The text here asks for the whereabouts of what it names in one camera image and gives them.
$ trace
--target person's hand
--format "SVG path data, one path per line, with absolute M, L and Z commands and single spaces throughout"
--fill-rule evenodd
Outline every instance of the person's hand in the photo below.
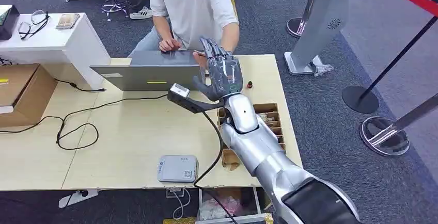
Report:
M 163 52 L 178 50 L 181 47 L 181 43 L 179 43 L 174 38 L 163 40 L 158 45 L 160 47 L 160 50 Z
M 198 62 L 198 64 L 202 68 L 204 68 L 204 69 L 207 68 L 207 58 L 205 56 L 205 53 L 202 53 L 202 52 L 195 50 L 195 52 L 193 52 L 193 56 L 195 57 L 196 62 Z

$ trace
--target qr code label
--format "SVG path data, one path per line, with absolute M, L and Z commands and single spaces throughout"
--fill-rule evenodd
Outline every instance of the qr code label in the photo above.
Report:
M 184 171 L 184 177 L 186 179 L 189 179 L 192 177 L 192 171 Z

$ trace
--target white desk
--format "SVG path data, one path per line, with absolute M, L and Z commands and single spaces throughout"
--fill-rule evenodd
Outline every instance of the white desk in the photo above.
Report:
M 80 13 L 72 29 L 57 30 L 61 15 L 49 13 L 47 25 L 25 41 L 20 39 L 18 26 L 21 22 L 30 23 L 31 15 L 20 15 L 12 37 L 0 41 L 0 57 L 16 63 L 40 63 L 57 79 L 100 88 L 102 77 L 89 66 L 109 64 L 108 52 L 85 13 Z

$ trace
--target white sneaker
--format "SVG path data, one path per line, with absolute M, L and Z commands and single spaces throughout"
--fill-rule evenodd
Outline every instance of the white sneaker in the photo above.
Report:
M 152 17 L 152 10 L 149 10 L 146 6 L 144 6 L 143 9 L 138 12 L 129 13 L 129 17 L 131 19 L 148 19 Z

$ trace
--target eyeglasses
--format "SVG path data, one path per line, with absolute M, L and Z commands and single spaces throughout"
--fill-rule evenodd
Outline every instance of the eyeglasses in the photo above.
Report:
M 21 22 L 20 26 L 18 26 L 18 34 L 20 34 L 21 40 L 26 40 L 42 30 L 47 25 L 49 18 L 50 16 L 47 11 L 38 10 L 32 13 L 30 16 L 32 24 Z

